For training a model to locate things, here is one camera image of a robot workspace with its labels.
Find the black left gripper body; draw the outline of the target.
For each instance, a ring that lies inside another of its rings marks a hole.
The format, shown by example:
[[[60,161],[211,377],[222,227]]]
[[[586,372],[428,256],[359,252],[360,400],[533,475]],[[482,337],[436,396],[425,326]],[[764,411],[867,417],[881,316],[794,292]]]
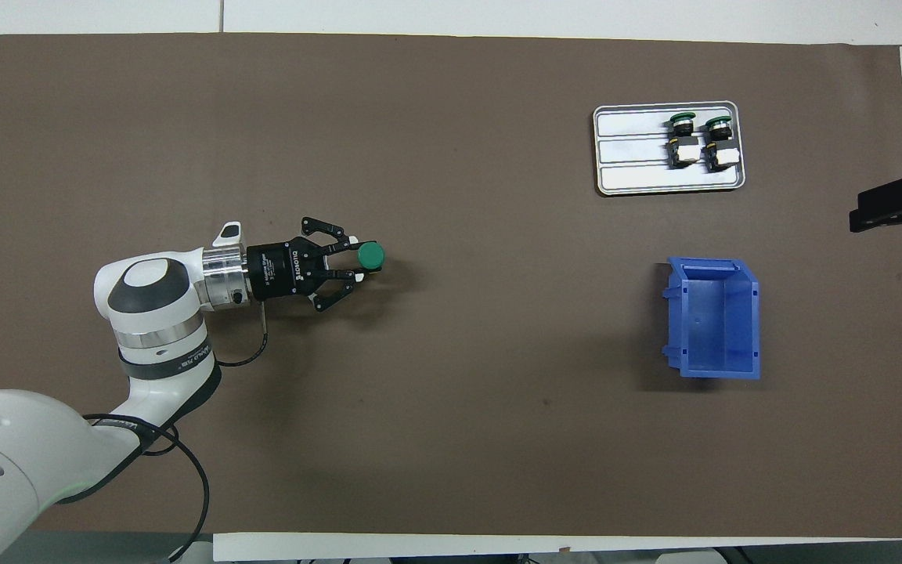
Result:
[[[303,237],[286,242],[246,247],[247,284],[251,298],[310,297],[325,283],[312,271],[327,270],[328,260],[314,256],[319,245]]]

